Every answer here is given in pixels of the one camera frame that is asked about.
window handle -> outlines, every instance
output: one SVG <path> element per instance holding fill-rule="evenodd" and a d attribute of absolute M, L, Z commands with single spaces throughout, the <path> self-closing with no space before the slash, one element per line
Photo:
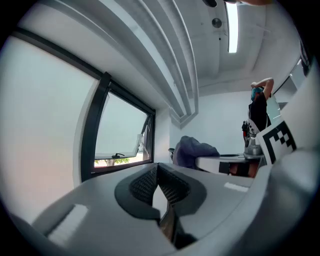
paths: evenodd
<path fill-rule="evenodd" d="M 120 153 L 115 153 L 115 155 L 111 156 L 112 158 L 120 158 L 121 156 L 125 156 L 124 154 L 120 154 Z"/>

black shirt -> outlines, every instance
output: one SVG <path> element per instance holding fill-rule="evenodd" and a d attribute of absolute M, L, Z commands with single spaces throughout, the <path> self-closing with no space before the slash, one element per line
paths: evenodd
<path fill-rule="evenodd" d="M 268 126 L 271 125 L 267 115 L 267 100 L 263 92 L 260 92 L 258 97 L 249 105 L 249 113 L 250 119 L 255 123 L 260 132 L 266 128 L 267 120 Z"/>

blue fabric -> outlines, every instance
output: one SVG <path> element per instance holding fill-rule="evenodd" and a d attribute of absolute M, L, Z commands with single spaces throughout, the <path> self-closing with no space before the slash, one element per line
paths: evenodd
<path fill-rule="evenodd" d="M 262 88 L 253 88 L 251 90 L 251 100 L 254 101 L 255 99 L 255 96 L 256 96 L 256 93 L 261 93 L 263 92 L 264 90 Z"/>
<path fill-rule="evenodd" d="M 196 169 L 197 157 L 219 157 L 217 149 L 207 143 L 200 143 L 194 137 L 183 136 L 173 153 L 173 163 L 177 166 Z"/>

black window frame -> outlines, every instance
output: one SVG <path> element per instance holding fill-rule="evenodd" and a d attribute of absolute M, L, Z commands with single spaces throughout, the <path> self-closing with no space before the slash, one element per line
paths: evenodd
<path fill-rule="evenodd" d="M 92 102 L 88 110 L 82 135 L 80 157 L 81 182 L 99 175 L 109 174 L 130 167 L 150 164 L 154 162 L 156 119 L 156 111 L 154 109 L 145 104 L 131 92 L 126 90 L 118 82 L 113 80 L 110 74 L 108 74 L 107 72 L 102 73 L 89 63 L 85 62 L 84 60 L 65 50 L 64 48 L 56 45 L 55 43 L 20 27 L 16 27 L 11 35 L 29 44 L 32 44 L 44 50 L 45 52 L 48 52 L 49 54 L 85 72 L 89 76 L 99 80 L 97 89 L 93 95 Z M 148 153 L 150 156 L 148 160 L 116 166 L 95 167 L 95 151 L 98 129 L 102 111 L 109 92 L 147 114 L 148 117 L 143 125 L 141 133 L 145 131 L 147 124 L 149 124 L 150 134 L 148 134 L 148 138 L 146 141 L 146 147 L 149 150 Z"/>

fluorescent light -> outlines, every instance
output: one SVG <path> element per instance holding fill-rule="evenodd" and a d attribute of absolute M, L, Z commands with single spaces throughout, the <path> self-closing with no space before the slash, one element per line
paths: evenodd
<path fill-rule="evenodd" d="M 225 2 L 225 6 L 229 28 L 228 52 L 234 54 L 238 48 L 238 8 L 236 3 Z"/>

